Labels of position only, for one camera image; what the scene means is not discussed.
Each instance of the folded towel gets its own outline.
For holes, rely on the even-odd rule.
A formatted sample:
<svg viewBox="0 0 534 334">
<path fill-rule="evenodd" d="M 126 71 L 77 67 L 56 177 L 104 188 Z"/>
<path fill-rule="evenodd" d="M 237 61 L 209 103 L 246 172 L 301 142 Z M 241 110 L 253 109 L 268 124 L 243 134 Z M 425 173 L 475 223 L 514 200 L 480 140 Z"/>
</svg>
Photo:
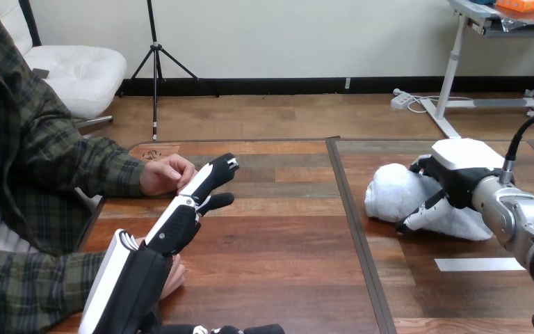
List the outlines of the folded towel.
<svg viewBox="0 0 534 334">
<path fill-rule="evenodd" d="M 367 186 L 365 210 L 367 216 L 396 223 L 439 190 L 439 182 L 432 177 L 413 173 L 400 164 L 382 166 Z M 492 236 L 482 216 L 468 207 L 454 209 L 424 229 L 475 241 Z"/>
</svg>

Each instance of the chair cushion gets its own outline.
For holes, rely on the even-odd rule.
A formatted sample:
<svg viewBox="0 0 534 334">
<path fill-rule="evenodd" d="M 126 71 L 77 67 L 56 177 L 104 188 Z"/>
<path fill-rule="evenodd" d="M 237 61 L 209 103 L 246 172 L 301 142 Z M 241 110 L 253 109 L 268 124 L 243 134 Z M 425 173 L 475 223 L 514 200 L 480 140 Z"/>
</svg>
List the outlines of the chair cushion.
<svg viewBox="0 0 534 334">
<path fill-rule="evenodd" d="M 77 118 L 102 113 L 126 72 L 124 56 L 101 47 L 45 45 L 32 48 L 24 58 L 32 69 L 50 71 L 45 81 Z"/>
<path fill-rule="evenodd" d="M 19 0 L 0 0 L 0 19 L 19 52 L 27 54 L 33 42 Z"/>
</svg>

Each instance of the robotic arm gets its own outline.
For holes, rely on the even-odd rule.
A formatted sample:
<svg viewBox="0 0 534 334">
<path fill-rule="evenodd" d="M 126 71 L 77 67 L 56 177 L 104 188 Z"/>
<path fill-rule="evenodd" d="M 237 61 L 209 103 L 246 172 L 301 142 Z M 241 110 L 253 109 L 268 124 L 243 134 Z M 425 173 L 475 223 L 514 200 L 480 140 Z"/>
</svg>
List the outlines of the robotic arm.
<svg viewBox="0 0 534 334">
<path fill-rule="evenodd" d="M 159 298 L 172 256 L 193 240 L 202 216 L 233 203 L 231 193 L 210 193 L 232 180 L 237 169 L 232 154 L 206 164 L 168 205 L 140 245 L 126 230 L 115 231 L 90 290 L 80 334 L 284 334 L 279 325 L 244 331 L 232 326 L 208 331 L 198 325 L 161 325 Z"/>
<path fill-rule="evenodd" d="M 514 185 L 511 160 L 480 141 L 447 139 L 434 144 L 432 154 L 419 157 L 410 170 L 435 178 L 442 190 L 397 223 L 398 232 L 413 232 L 453 208 L 469 207 L 482 214 L 534 281 L 534 195 Z"/>
</svg>

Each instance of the human hand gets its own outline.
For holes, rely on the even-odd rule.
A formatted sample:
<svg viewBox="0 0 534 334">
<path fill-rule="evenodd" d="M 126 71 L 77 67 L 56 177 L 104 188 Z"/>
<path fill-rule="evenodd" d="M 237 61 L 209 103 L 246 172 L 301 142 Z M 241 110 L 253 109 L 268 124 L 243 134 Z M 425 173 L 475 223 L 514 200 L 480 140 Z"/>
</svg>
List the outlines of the human hand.
<svg viewBox="0 0 534 334">
<path fill-rule="evenodd" d="M 159 196 L 174 190 L 180 192 L 195 174 L 195 166 L 178 154 L 149 161 L 140 176 L 140 191 L 146 196 Z"/>
<path fill-rule="evenodd" d="M 140 245 L 142 240 L 144 240 L 144 238 L 138 238 L 136 243 Z M 169 272 L 169 276 L 167 277 L 165 285 L 163 286 L 160 300 L 167 298 L 178 287 L 182 286 L 183 283 L 185 283 L 185 267 L 183 264 L 181 264 L 181 256 L 177 254 L 173 257 L 171 271 Z"/>
</svg>

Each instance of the person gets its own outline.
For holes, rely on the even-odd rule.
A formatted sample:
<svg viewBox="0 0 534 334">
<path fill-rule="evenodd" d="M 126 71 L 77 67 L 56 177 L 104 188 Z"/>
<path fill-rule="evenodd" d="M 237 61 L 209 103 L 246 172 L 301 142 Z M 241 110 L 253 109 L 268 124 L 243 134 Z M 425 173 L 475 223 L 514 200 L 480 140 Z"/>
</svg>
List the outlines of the person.
<svg viewBox="0 0 534 334">
<path fill-rule="evenodd" d="M 37 78 L 0 21 L 0 333 L 36 333 L 85 306 L 104 253 L 76 253 L 92 212 L 76 196 L 157 196 L 184 187 L 194 165 L 142 162 L 86 139 Z M 177 257 L 163 297 L 183 283 Z"/>
</svg>

